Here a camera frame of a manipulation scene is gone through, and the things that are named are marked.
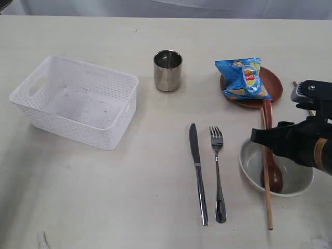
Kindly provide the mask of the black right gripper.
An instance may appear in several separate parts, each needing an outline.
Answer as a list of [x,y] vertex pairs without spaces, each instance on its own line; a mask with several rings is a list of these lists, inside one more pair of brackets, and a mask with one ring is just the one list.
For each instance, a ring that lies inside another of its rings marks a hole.
[[298,165],[331,175],[331,123],[309,116],[300,123],[280,121],[274,128],[253,128],[251,141]]

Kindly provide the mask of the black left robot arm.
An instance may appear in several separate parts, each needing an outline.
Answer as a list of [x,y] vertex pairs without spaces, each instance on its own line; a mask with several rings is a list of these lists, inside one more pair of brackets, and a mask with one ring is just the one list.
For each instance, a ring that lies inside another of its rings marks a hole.
[[2,12],[11,3],[12,0],[0,0],[0,12]]

